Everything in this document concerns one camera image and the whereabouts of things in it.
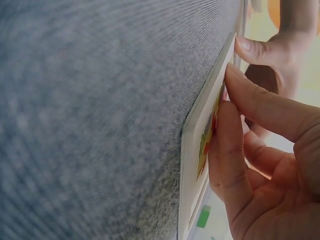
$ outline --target finger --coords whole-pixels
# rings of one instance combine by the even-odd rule
[[[277,165],[289,157],[289,153],[268,147],[254,132],[244,136],[244,155],[248,162],[263,174],[272,177]]]
[[[258,188],[261,188],[263,185],[267,184],[270,181],[265,176],[261,175],[259,172],[251,168],[248,168],[246,170],[246,176],[248,178],[248,181],[250,182],[253,191],[257,190]]]
[[[220,184],[228,217],[233,220],[250,202],[253,191],[246,175],[241,117],[232,102],[223,101],[219,106],[216,136]]]
[[[235,38],[235,52],[249,64],[276,67],[287,62],[288,54],[281,41],[254,41],[242,36]]]
[[[248,119],[271,132],[296,142],[320,123],[320,109],[305,105],[255,85],[232,64],[225,73],[230,100]]]
[[[220,163],[219,145],[216,137],[212,138],[211,148],[208,153],[209,182],[212,191],[223,201],[222,190],[220,187]]]

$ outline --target gray fabric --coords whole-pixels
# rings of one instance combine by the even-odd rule
[[[177,238],[184,120],[238,0],[1,0],[1,240]]]

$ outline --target card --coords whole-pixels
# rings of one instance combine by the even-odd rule
[[[232,59],[235,34],[228,37],[182,129],[178,240],[186,240],[209,183],[208,152],[216,133],[219,102],[227,99],[224,75]]]
[[[205,170],[207,156],[211,146],[211,139],[216,133],[219,103],[221,100],[227,100],[227,96],[228,94],[225,88],[225,84],[222,84],[222,87],[219,91],[219,95],[214,102],[211,114],[205,125],[204,132],[201,135],[199,161],[198,161],[197,176],[196,176],[197,180]]]

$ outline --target blurred background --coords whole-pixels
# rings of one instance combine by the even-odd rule
[[[280,22],[279,6],[280,0],[260,0],[258,6],[256,6],[255,0],[253,0],[247,10],[245,37],[265,42],[277,34]],[[320,35],[318,34],[302,66],[300,86],[295,96],[295,100],[298,102],[316,107],[320,107],[319,53]],[[247,67],[248,64],[242,61],[241,70],[245,72]],[[293,152],[293,143],[279,135],[270,134],[266,139],[266,143],[271,147]]]

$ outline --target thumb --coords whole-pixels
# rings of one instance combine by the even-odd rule
[[[284,50],[282,42],[277,39],[268,42],[249,40],[242,36],[236,36],[235,39],[235,52],[253,65],[278,66],[286,56]]]

